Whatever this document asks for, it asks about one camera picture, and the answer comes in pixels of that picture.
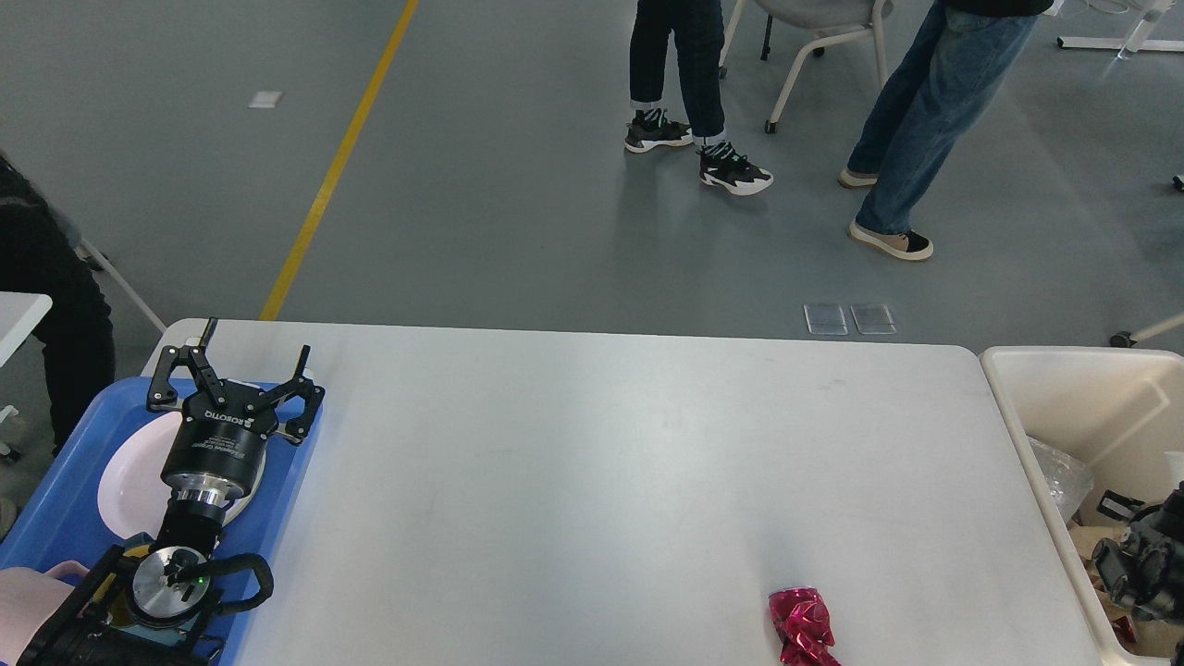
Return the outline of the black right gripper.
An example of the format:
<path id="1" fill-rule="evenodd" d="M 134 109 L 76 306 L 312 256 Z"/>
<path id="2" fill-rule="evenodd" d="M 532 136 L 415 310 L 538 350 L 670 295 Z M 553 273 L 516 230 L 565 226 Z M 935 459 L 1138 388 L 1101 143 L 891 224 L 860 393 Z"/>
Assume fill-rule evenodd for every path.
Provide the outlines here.
<path id="1" fill-rule="evenodd" d="M 1112 601 L 1143 620 L 1183 621 L 1183 485 L 1164 502 L 1106 489 L 1098 514 L 1128 525 L 1120 542 L 1101 539 L 1090 561 Z"/>

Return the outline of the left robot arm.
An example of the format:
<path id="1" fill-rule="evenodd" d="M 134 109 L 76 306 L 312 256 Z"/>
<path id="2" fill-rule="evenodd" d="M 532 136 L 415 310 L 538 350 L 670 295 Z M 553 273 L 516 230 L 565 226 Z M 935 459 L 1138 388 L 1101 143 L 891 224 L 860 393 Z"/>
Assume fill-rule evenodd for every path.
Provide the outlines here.
<path id="1" fill-rule="evenodd" d="M 324 388 L 215 374 L 210 321 L 107 388 L 4 540 L 5 665 L 229 665 L 313 456 Z"/>

